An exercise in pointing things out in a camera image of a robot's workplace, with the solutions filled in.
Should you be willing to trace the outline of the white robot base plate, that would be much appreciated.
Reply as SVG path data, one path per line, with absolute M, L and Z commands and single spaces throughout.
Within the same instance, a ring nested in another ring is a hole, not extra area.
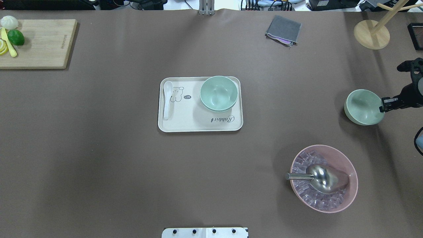
M 244 227 L 183 227 L 165 228 L 162 238 L 249 238 Z

